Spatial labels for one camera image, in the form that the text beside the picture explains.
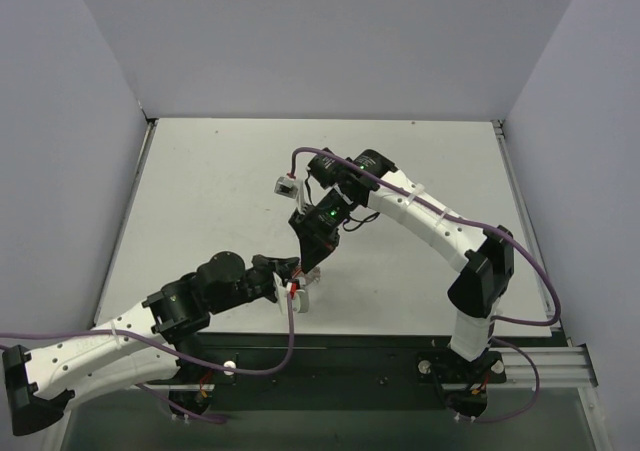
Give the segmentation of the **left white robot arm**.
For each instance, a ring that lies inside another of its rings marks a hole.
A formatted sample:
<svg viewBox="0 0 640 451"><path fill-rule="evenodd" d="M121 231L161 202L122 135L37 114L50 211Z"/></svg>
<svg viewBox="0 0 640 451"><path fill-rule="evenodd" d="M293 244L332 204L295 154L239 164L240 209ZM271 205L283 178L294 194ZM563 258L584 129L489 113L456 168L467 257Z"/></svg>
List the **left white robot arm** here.
<svg viewBox="0 0 640 451"><path fill-rule="evenodd" d="M260 299L287 316L304 313L306 288L315 278L297 258L256 255L247 267L239 255L223 251L103 325L40 335L43 345L34 349L13 334L18 343L1 355L13 434L42 431L74 407L130 386L175 378L189 383L209 370L224 376L279 372L280 365L244 370L231 358L211 362L200 353L197 334L212 316Z"/></svg>

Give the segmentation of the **silver keyring with red tag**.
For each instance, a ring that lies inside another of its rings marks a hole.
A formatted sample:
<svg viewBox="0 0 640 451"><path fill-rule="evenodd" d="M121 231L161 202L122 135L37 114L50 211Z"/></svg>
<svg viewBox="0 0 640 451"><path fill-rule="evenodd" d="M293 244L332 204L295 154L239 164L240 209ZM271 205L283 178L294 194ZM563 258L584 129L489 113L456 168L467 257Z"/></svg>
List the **silver keyring with red tag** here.
<svg viewBox="0 0 640 451"><path fill-rule="evenodd" d="M300 288L306 288L313 283L319 282L321 279L321 269L314 267L308 272L303 272L301 268L298 268L292 274L292 280L296 281Z"/></svg>

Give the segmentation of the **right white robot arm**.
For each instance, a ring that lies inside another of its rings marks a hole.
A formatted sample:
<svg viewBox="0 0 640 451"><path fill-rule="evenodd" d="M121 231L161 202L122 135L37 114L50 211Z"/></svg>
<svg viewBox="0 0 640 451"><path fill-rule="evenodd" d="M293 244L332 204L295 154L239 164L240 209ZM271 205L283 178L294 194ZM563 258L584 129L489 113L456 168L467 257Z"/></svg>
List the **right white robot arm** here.
<svg viewBox="0 0 640 451"><path fill-rule="evenodd" d="M449 346L469 362L480 358L494 330L491 318L514 274L509 230L464 224L461 216L372 149L354 159L323 149L307 170L327 192L317 204L305 198L303 183L292 174L276 186L297 201L289 224L299 241L302 271L311 271L337 249L339 228L356 208L384 215L428 244L457 272L447 291L457 310Z"/></svg>

